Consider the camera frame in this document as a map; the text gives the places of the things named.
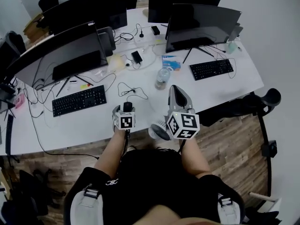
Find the light grey computer box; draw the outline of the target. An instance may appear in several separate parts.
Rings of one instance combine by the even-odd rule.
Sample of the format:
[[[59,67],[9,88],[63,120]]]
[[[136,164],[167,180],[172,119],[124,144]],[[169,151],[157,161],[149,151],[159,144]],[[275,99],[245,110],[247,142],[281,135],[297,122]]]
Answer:
[[[243,27],[241,27],[240,23],[237,23],[235,28],[233,29],[231,35],[228,38],[228,42],[234,41],[242,32]]]

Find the black pole with clamp box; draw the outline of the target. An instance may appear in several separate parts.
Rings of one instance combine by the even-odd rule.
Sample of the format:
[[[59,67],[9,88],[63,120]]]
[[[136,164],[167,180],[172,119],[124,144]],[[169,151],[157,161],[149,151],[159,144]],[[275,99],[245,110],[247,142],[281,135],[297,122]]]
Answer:
[[[271,159],[274,158],[277,154],[277,142],[276,140],[269,141],[266,126],[263,120],[263,116],[261,114],[257,114],[259,119],[262,136],[263,136],[263,144],[261,146],[262,156],[266,158],[267,161],[267,195],[271,196],[271,188],[272,188],[272,167],[271,167]]]

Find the blue packet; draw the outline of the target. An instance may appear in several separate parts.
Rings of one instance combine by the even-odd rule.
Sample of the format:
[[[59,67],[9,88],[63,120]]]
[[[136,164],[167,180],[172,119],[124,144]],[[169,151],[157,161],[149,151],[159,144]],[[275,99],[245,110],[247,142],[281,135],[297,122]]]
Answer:
[[[162,56],[162,67],[170,69],[172,71],[179,71],[181,68],[182,59],[174,55],[163,55]]]

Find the black keyboard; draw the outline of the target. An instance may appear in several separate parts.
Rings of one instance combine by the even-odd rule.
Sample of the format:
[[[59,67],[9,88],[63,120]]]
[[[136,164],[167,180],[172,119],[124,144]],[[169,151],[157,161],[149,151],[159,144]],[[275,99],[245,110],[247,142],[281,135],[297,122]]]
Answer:
[[[97,86],[52,101],[53,117],[106,104],[104,86]]]
[[[196,81],[233,72],[228,59],[190,65],[190,70]]]

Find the clear plastic jar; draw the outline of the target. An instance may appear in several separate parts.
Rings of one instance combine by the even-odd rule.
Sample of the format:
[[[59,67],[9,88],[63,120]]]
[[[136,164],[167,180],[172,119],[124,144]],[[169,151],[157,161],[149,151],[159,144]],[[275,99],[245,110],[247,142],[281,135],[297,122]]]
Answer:
[[[164,90],[166,88],[167,82],[170,78],[170,71],[167,68],[162,68],[157,72],[155,88],[158,90]]]

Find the dark grey computer box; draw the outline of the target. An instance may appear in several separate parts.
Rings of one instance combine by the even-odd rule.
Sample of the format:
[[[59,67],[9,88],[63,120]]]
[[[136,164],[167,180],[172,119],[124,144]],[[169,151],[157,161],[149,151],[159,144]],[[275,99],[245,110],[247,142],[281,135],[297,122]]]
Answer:
[[[116,49],[113,29],[111,27],[100,28],[97,29],[97,34],[106,57],[112,56],[113,51]]]

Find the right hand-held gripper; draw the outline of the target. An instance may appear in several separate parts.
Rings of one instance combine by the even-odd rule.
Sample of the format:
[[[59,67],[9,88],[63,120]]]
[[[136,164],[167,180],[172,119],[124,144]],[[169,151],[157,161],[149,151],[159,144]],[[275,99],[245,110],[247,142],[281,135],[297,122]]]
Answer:
[[[192,139],[200,131],[199,115],[192,100],[179,86],[169,88],[169,110],[166,126],[175,139]]]

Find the black office chair with headrest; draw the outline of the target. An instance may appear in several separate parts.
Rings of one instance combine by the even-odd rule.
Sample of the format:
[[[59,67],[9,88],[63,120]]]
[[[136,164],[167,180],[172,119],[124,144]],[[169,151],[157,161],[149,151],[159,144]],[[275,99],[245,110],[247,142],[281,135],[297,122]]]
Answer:
[[[198,112],[200,124],[210,127],[214,123],[224,118],[233,118],[246,115],[265,116],[270,113],[281,102],[281,94],[271,88],[260,97],[254,92],[250,92],[243,98],[237,98],[229,102]]]

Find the clear green liquid bottle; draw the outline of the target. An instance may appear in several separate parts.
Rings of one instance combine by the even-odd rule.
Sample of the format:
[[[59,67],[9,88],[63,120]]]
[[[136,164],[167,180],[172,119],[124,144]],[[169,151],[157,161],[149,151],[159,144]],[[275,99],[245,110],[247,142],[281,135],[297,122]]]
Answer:
[[[226,44],[225,50],[227,54],[232,54],[236,49],[238,49],[238,45],[235,41],[230,41]]]

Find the yellowish plastic bag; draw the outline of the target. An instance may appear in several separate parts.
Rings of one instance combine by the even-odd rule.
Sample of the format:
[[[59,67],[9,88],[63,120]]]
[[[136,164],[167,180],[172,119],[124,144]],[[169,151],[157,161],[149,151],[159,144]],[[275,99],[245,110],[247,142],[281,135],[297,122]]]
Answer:
[[[125,63],[119,54],[113,54],[112,56],[108,57],[107,62],[108,62],[108,68],[107,68],[108,73],[116,73],[125,68]]]

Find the small black monitor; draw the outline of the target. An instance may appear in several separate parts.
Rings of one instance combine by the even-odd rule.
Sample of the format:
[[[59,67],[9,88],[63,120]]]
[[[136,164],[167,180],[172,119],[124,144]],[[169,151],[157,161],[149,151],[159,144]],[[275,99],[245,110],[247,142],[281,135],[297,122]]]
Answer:
[[[5,113],[4,120],[12,108],[15,108],[15,90],[4,83],[0,83],[0,114]]]

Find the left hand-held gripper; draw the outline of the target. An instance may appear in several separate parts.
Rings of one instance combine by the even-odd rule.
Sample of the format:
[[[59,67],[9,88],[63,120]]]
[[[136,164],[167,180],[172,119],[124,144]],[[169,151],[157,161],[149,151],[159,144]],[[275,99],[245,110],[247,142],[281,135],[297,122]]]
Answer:
[[[112,113],[113,131],[118,130],[131,130],[135,127],[135,107],[132,112],[123,112],[121,106],[118,105],[113,109]]]

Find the pink box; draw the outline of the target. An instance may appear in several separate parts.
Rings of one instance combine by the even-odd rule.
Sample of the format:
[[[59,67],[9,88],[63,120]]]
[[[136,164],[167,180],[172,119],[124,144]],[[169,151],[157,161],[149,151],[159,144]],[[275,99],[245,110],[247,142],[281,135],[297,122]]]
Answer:
[[[15,109],[20,108],[24,104],[24,102],[25,102],[25,95],[23,93],[18,94],[14,100]]]

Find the wide curved black monitor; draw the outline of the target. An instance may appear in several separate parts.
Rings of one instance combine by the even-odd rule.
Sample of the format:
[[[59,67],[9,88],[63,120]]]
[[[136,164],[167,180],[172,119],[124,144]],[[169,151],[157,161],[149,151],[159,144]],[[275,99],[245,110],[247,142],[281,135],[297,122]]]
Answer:
[[[53,34],[94,22],[97,29],[127,26],[126,0],[68,0],[43,13]]]
[[[108,64],[93,22],[68,29],[23,53],[4,74],[41,90],[66,78]]]

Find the person's right forearm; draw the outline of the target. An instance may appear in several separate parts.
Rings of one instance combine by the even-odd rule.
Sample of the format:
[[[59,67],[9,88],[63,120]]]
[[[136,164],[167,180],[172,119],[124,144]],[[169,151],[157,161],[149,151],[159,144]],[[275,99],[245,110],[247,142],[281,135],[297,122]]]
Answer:
[[[202,154],[196,139],[179,140],[179,142],[184,169],[198,179],[211,174],[210,166]]]

